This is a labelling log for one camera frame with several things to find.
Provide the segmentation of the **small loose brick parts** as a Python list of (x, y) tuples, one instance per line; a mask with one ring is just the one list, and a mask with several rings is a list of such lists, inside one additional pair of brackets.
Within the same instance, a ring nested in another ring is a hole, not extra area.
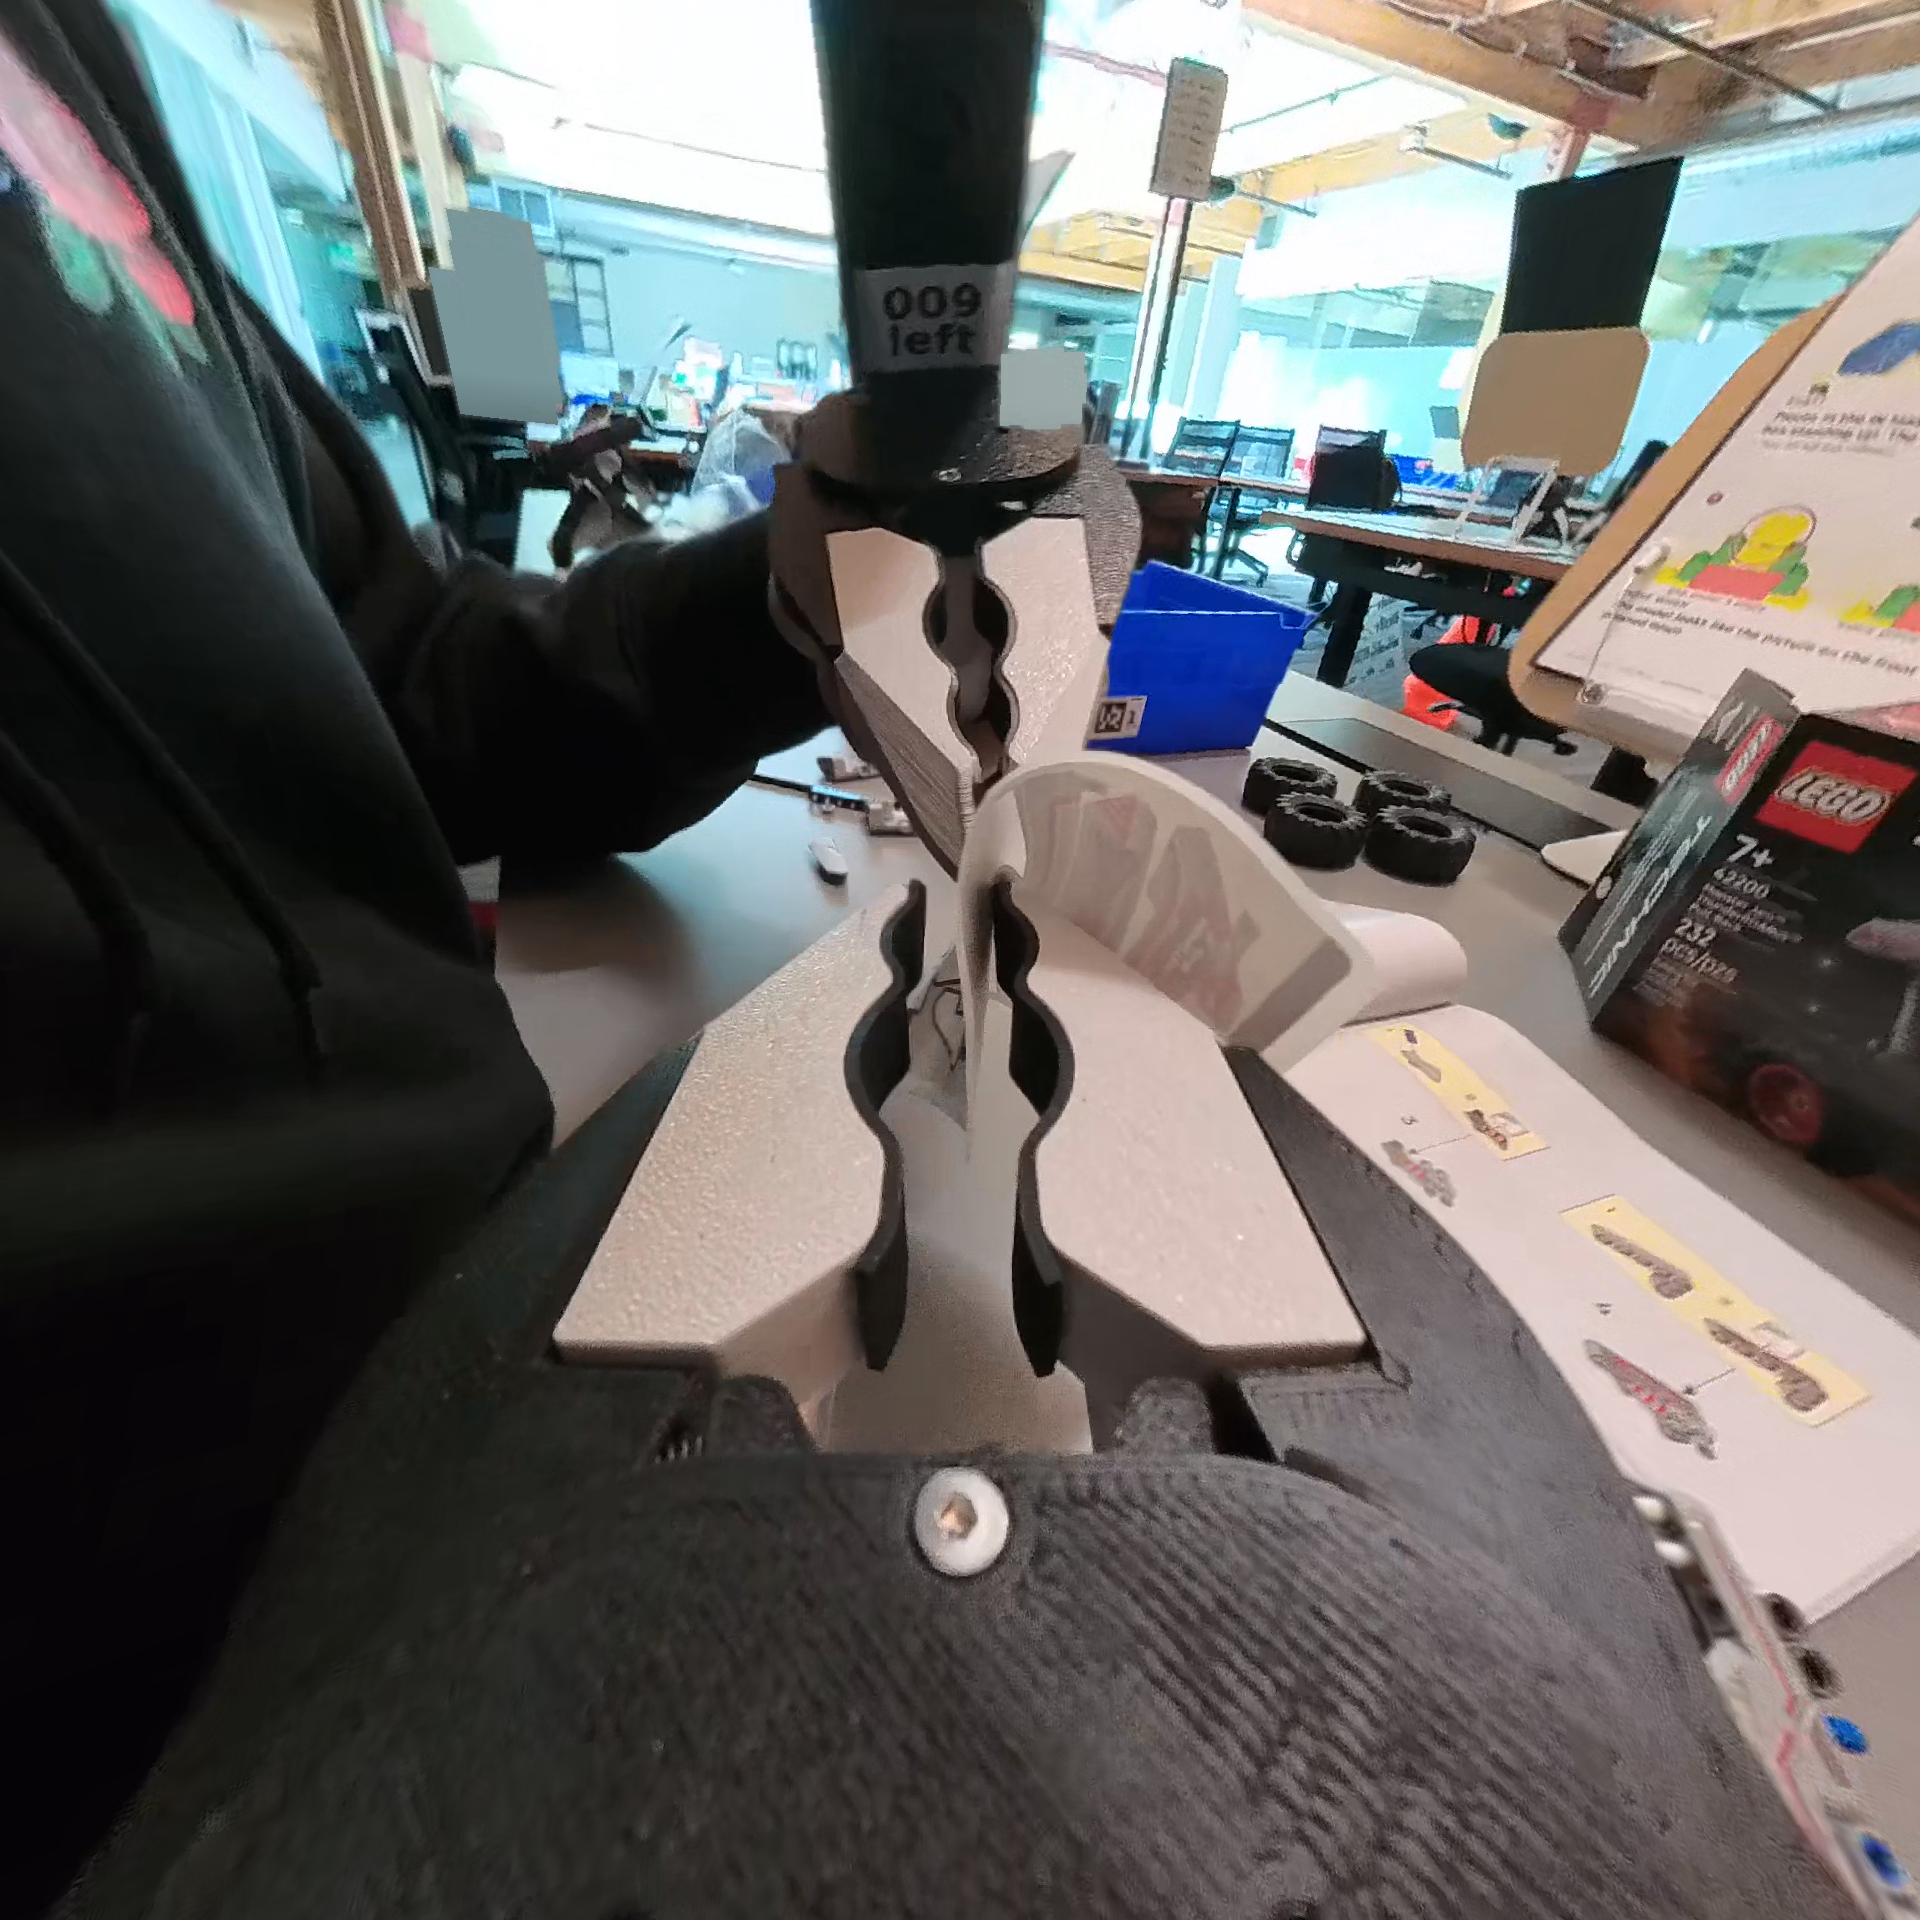
[(818, 782), (809, 787), (809, 802), (821, 815), (860, 824), (872, 838), (919, 834), (877, 768), (862, 755), (823, 753), (815, 768)]

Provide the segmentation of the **black toy set box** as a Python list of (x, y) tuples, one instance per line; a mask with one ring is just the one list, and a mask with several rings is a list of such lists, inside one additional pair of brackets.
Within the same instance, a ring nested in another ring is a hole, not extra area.
[(1558, 944), (1593, 1030), (1916, 1215), (1916, 704), (1742, 672)]

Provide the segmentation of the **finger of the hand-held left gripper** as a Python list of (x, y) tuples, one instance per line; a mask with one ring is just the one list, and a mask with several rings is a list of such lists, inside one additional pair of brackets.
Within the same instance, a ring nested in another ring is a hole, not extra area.
[(825, 542), (842, 714), (882, 768), (927, 853), (958, 874), (981, 778), (953, 718), (956, 673), (926, 630), (941, 587), (932, 547), (864, 525)]
[(970, 622), (982, 697), (975, 783), (1078, 755), (1105, 690), (1108, 635), (1097, 623), (1080, 520), (1033, 517), (975, 554)]

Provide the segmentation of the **person's left forearm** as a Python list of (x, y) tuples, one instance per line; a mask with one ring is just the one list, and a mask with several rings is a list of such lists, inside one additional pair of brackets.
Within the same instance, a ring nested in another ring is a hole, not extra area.
[(818, 667), (773, 618), (765, 512), (564, 578), (432, 547), (344, 408), (253, 327), (300, 446), (303, 551), (367, 687), (327, 800), (362, 802), (392, 848), (440, 879), (655, 848), (830, 727)]

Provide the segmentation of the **hanging paper sign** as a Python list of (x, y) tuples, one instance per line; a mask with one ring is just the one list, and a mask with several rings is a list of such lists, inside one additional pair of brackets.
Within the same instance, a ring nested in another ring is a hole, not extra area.
[(1230, 95), (1230, 74), (1206, 61), (1168, 61), (1159, 137), (1146, 190), (1166, 201), (1197, 203), (1214, 190), (1215, 143)]

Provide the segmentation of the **black office chair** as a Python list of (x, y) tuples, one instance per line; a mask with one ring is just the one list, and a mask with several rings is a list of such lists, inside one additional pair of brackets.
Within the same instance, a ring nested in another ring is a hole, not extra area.
[(1476, 742), (1500, 755), (1534, 741), (1554, 755), (1577, 747), (1568, 734), (1525, 706), (1508, 680), (1510, 648), (1493, 641), (1433, 641), (1407, 658), (1407, 672), (1441, 697), (1441, 704), (1476, 721)]

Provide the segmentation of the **open instruction booklet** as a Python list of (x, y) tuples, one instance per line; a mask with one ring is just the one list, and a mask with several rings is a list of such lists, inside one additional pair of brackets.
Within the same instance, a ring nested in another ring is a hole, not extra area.
[(1457, 998), (1436, 921), (1333, 903), (1364, 1013), (1286, 1069), (1506, 1298), (1623, 1475), (1821, 1618), (1916, 1555), (1916, 1333)]

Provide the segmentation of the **black standing panel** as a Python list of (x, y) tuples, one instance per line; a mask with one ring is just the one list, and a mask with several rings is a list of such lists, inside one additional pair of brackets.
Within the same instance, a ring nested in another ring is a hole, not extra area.
[(1522, 187), (1500, 331), (1638, 327), (1681, 168), (1668, 154)]

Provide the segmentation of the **sticker sheet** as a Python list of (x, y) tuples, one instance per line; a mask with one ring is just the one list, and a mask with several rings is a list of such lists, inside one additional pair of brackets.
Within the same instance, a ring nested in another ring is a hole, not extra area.
[(1072, 1178), (1097, 1144), (1178, 1165), (1232, 1135), (1232, 1065), (1297, 1062), (1375, 992), (1353, 928), (1244, 814), (1080, 751), (1000, 778), (956, 869), (967, 1114), (1025, 1069)]

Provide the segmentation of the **cardboard sign board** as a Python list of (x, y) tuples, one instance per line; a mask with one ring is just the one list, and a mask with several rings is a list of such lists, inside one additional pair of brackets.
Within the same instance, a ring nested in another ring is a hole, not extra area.
[(1918, 223), (1756, 350), (1537, 605), (1525, 709), (1673, 758), (1750, 672), (1808, 712), (1918, 702)]

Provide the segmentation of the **wooden background table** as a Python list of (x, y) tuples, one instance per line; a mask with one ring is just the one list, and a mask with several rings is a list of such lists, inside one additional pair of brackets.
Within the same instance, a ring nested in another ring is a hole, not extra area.
[(1399, 512), (1285, 506), (1263, 512), (1258, 530), (1295, 536), (1301, 554), (1290, 563), (1301, 574), (1368, 592), (1554, 584), (1582, 559), (1582, 547), (1569, 542), (1510, 538), (1500, 530)]

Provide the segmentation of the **blue bin with tag label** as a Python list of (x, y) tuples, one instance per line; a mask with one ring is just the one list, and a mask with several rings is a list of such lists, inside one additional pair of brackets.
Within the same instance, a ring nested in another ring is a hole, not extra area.
[(1144, 562), (1111, 630), (1092, 750), (1188, 755), (1248, 750), (1311, 615), (1199, 571)]

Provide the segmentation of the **grey toothed dinosaur head model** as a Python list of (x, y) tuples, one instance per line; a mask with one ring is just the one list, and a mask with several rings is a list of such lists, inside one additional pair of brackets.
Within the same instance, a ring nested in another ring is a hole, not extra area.
[(1671, 1583), (1687, 1603), (1701, 1657), (1794, 1825), (1861, 1915), (1916, 1917), (1916, 1873), (1884, 1838), (1855, 1784), (1868, 1742), (1833, 1712), (1836, 1666), (1781, 1592), (1746, 1581), (1710, 1512), (1680, 1495), (1631, 1490)]

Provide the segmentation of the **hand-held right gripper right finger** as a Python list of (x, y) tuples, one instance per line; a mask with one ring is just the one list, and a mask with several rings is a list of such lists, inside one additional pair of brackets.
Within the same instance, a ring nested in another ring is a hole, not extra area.
[(1017, 1149), (1014, 1327), (1034, 1376), (1089, 1413), (1154, 1379), (1337, 1369), (1368, 1352), (1239, 1067), (1182, 1007), (1061, 911), (992, 886)]

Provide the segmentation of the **beige rounded board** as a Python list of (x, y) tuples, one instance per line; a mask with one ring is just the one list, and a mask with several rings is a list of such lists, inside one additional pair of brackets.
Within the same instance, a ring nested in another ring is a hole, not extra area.
[(1479, 353), (1460, 426), (1468, 470), (1552, 461), (1593, 478), (1624, 441), (1648, 365), (1638, 327), (1506, 331)]

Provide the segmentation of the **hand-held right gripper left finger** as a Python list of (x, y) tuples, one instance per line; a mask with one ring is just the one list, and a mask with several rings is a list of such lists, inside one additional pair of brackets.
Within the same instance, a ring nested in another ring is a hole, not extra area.
[(552, 1344), (575, 1363), (769, 1378), (800, 1407), (904, 1327), (909, 1056), (927, 896), (886, 888), (690, 1047)]

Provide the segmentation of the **grey desk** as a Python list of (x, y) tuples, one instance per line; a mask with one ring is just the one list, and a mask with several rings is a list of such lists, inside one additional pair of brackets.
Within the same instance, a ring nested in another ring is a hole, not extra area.
[[(680, 1045), (846, 911), (892, 883), (927, 883), (927, 959), (950, 944), (953, 886), (914, 842), (831, 829), (849, 878), (821, 879), (809, 842), (823, 823), (801, 800), (748, 786), (657, 849), (559, 879), (516, 869), (500, 881), (496, 976), (568, 1137), (657, 1050)], [(1368, 869), (1311, 874), (1335, 898), (1425, 913), (1469, 959), (1463, 1000), (1513, 1023), (1584, 1081), (1685, 1173), (1743, 1209), (1908, 1330), (1918, 1326), (1916, 1226), (1761, 1143), (1725, 1113), (1588, 1027), (1557, 929), (1577, 888), (1506, 837), (1481, 840), (1463, 879), (1418, 886)], [(1038, 1379), (1017, 1341), (1004, 1281), (950, 1271), (968, 1199), (1014, 1175), (998, 1151), (958, 1197), (906, 1184), (917, 1278), (903, 1344), (882, 1373), (831, 1399), (838, 1449), (1088, 1449), (1088, 1406), (1072, 1376)]]

